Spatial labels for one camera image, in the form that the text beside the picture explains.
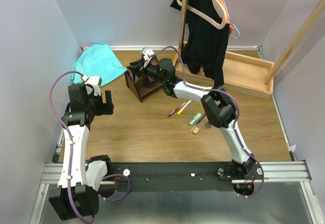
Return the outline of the red marker pen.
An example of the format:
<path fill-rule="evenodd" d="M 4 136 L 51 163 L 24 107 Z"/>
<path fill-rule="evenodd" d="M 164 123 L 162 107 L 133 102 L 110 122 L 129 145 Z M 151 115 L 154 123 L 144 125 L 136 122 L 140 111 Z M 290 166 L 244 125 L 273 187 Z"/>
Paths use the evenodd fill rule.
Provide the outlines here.
<path fill-rule="evenodd" d="M 184 105 L 186 104 L 186 102 L 183 102 L 180 106 L 178 106 L 175 110 L 173 110 L 170 114 L 168 114 L 166 116 L 166 118 L 170 118 L 173 114 L 175 114 L 176 112 L 178 112 Z"/>

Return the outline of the white yellow marker pen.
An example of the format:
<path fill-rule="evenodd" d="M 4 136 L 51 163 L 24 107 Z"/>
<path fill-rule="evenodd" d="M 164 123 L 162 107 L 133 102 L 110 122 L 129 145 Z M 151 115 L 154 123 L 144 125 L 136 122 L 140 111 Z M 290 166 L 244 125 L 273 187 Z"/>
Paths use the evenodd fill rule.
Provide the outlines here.
<path fill-rule="evenodd" d="M 178 115 L 180 115 L 187 107 L 188 105 L 192 102 L 192 100 L 189 100 L 188 102 L 186 102 L 181 109 L 177 112 Z"/>

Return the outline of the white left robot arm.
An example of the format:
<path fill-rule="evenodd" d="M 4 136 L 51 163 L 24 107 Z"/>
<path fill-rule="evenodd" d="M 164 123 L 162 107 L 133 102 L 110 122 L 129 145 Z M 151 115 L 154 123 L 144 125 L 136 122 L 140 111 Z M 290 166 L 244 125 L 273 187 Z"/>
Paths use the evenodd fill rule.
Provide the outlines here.
<path fill-rule="evenodd" d="M 57 189 L 49 201 L 61 220 L 77 218 L 93 223 L 99 211 L 98 189 L 101 181 L 114 173 L 107 155 L 86 160 L 90 125 L 95 116 L 113 114 L 111 101 L 104 102 L 99 85 L 90 82 L 68 87 L 69 103 L 61 118 L 64 128 L 64 159 Z"/>

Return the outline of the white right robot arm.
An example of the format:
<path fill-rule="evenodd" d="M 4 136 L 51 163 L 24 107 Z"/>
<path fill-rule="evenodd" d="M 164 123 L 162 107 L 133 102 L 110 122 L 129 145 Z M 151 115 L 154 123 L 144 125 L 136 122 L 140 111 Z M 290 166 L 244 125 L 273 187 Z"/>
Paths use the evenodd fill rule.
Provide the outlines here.
<path fill-rule="evenodd" d="M 208 121 L 218 128 L 231 151 L 233 176 L 245 179 L 252 173 L 257 160 L 244 142 L 237 121 L 238 105 L 222 87 L 195 86 L 176 76 L 176 69 L 169 58 L 156 65 L 144 58 L 131 62 L 127 67 L 137 77 L 149 77 L 162 84 L 166 95 L 200 103 Z"/>

